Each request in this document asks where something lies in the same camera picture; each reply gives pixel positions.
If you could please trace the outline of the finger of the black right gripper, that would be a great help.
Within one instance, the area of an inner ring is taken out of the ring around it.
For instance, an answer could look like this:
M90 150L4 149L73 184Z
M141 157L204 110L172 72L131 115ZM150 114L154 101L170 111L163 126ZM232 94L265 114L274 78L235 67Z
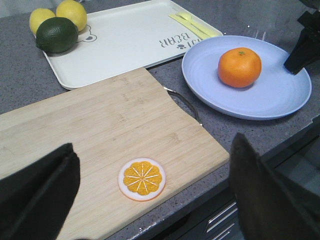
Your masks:
M294 49L283 64L293 75L320 59L320 2L303 0L302 3L315 12L305 11L297 19L303 29Z

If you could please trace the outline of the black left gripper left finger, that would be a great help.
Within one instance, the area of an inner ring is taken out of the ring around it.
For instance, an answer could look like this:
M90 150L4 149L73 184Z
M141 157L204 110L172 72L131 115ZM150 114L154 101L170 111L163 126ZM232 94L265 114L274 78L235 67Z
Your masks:
M0 238L55 240L80 181L80 159L71 143L1 179Z

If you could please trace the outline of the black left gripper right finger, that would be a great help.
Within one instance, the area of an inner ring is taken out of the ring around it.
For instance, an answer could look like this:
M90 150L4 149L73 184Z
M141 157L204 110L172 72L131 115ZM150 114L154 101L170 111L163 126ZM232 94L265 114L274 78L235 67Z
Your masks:
M320 198L276 172L237 133L230 152L229 185L246 240L318 240Z

